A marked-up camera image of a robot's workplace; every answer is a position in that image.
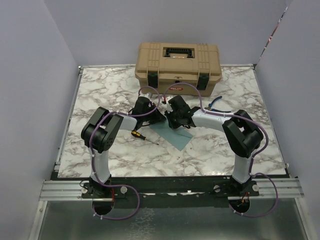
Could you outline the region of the teal envelope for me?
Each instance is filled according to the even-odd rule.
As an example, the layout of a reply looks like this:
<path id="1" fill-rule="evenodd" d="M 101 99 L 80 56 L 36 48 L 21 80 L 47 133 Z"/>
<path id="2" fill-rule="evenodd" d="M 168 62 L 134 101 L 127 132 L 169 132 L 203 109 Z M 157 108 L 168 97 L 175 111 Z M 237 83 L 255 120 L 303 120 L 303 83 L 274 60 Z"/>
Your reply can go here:
<path id="1" fill-rule="evenodd" d="M 179 151 L 182 151 L 193 138 L 191 133 L 182 128 L 170 128 L 167 120 L 149 127 Z"/>

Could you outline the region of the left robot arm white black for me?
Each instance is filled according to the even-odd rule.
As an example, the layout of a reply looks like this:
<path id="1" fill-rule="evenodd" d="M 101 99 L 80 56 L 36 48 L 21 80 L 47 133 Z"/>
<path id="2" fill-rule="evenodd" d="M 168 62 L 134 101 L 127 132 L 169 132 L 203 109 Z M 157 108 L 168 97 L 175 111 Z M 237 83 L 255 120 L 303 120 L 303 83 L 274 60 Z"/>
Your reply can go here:
<path id="1" fill-rule="evenodd" d="M 111 112 L 103 107 L 96 109 L 80 136 L 91 154 L 90 179 L 95 182 L 93 191 L 97 196 L 106 197 L 111 190 L 107 182 L 111 177 L 108 157 L 118 131 L 135 132 L 165 120 L 166 117 L 157 109 L 156 104 L 146 96 L 139 96 L 129 113 Z"/>

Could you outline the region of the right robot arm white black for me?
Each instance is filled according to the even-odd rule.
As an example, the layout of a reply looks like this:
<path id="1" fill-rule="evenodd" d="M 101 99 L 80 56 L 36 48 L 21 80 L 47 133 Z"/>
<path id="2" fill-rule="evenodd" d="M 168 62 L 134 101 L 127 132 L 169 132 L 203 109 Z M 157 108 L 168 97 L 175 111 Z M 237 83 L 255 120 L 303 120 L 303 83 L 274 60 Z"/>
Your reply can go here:
<path id="1" fill-rule="evenodd" d="M 165 116 L 171 129 L 179 127 L 203 127 L 221 131 L 225 134 L 231 150 L 235 154 L 233 181 L 229 189 L 240 196 L 248 189 L 247 181 L 251 178 L 252 158 L 263 140 L 263 133 L 253 123 L 249 114 L 240 109 L 237 112 L 217 112 L 193 107 L 180 95 L 166 99 Z"/>

